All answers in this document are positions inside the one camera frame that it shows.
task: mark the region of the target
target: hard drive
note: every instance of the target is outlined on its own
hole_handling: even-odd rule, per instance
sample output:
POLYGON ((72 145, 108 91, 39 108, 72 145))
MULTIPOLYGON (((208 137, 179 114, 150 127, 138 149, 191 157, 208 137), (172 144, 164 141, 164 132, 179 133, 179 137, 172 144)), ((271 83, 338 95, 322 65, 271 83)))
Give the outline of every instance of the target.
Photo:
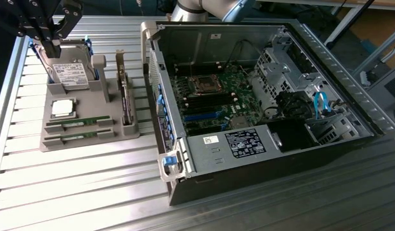
POLYGON ((85 39, 61 41, 61 58, 49 58, 45 47, 31 44, 50 75, 50 83, 62 83, 66 90, 89 88, 89 81, 97 80, 97 71, 92 66, 92 42, 85 39))

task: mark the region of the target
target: motherboard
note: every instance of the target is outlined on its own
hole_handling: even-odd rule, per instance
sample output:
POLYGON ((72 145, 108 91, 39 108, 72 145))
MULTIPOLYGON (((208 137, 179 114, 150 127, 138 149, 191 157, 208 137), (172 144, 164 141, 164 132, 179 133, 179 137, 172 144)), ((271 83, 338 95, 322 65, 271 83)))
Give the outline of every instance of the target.
POLYGON ((228 65, 217 74, 172 79, 184 127, 189 136, 255 126, 261 118, 245 70, 228 65))

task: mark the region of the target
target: blue pcie slot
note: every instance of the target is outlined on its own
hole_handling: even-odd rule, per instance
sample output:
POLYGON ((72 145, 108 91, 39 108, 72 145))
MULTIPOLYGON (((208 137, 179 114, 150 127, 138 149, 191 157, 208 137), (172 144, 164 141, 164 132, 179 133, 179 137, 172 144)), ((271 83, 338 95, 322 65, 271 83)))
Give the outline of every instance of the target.
POLYGON ((203 120, 203 119, 217 119, 220 116, 221 112, 212 112, 212 113, 205 113, 200 115, 187 115, 185 116, 185 121, 196 121, 196 120, 203 120))

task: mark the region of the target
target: robotic arm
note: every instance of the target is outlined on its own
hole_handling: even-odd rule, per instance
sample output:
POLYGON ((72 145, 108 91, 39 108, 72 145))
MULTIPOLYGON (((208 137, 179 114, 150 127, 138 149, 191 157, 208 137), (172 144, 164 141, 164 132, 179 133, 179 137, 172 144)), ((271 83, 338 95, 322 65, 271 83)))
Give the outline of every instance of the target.
POLYGON ((82 8, 78 0, 0 0, 0 26, 19 37, 34 38, 49 58, 59 58, 59 39, 69 36, 81 20, 82 8), (59 3, 65 18, 55 24, 51 17, 59 3))

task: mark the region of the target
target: power supply label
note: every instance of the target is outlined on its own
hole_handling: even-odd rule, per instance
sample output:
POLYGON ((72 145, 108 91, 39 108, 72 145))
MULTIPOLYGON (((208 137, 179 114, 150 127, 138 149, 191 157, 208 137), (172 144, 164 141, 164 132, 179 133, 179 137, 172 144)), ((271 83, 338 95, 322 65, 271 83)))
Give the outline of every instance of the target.
POLYGON ((55 72, 63 86, 77 86, 88 84, 88 77, 82 63, 54 64, 55 72))
POLYGON ((225 136, 236 158, 267 152, 256 129, 227 133, 225 136))

